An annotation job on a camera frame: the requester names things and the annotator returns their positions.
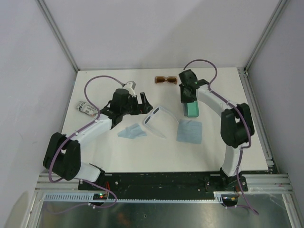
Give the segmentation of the white frame sunglasses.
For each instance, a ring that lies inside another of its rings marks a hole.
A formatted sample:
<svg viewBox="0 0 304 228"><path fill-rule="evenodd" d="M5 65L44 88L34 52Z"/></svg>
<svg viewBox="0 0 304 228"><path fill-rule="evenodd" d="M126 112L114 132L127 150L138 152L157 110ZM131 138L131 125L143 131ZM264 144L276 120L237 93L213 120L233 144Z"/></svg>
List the white frame sunglasses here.
<svg viewBox="0 0 304 228"><path fill-rule="evenodd" d="M152 126L153 121L156 120L156 118L159 117L161 114L166 114L172 117L177 123L179 123L179 120L172 112L159 105L156 108L154 108L150 114L147 115L147 117L143 121L143 126L147 130L149 130L153 135L160 137L162 139L166 139L167 137L160 130Z"/></svg>

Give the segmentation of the blue glasses case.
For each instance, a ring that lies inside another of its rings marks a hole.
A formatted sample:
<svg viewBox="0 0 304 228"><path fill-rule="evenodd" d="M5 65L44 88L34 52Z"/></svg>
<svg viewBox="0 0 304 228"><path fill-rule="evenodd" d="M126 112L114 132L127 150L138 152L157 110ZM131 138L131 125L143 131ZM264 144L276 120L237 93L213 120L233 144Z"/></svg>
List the blue glasses case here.
<svg viewBox="0 0 304 228"><path fill-rule="evenodd" d="M189 117L189 118L199 117L200 113L199 113L199 106L197 101L191 103L184 103L183 110L185 117Z"/></svg>

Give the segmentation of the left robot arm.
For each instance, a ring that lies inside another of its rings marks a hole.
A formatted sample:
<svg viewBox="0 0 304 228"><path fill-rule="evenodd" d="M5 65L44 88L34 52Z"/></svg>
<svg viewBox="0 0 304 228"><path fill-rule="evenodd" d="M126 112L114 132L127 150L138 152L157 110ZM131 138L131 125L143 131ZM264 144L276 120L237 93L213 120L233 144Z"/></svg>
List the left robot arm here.
<svg viewBox="0 0 304 228"><path fill-rule="evenodd" d="M140 93L142 103L137 96L132 96L126 89L116 89L112 100L105 106L97 118L86 128L81 128L67 137L61 133L51 136L43 166L61 179L87 180L95 190L105 184L101 168L81 160L81 150L92 140L117 126L125 115L147 114L153 106L148 102L144 92Z"/></svg>

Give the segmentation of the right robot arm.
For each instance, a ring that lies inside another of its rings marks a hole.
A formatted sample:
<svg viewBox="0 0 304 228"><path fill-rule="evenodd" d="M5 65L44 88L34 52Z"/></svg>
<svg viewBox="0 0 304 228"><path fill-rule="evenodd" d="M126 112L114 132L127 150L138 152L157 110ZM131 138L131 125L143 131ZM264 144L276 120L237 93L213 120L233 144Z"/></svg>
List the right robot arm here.
<svg viewBox="0 0 304 228"><path fill-rule="evenodd" d="M179 78L180 101L186 110L190 103L200 101L220 117L220 135L226 151L219 185L223 190L231 190L240 177L241 152L251 146L251 136L255 133L250 107L246 103L237 104L224 98L211 89L208 81L198 80L190 69L179 73Z"/></svg>

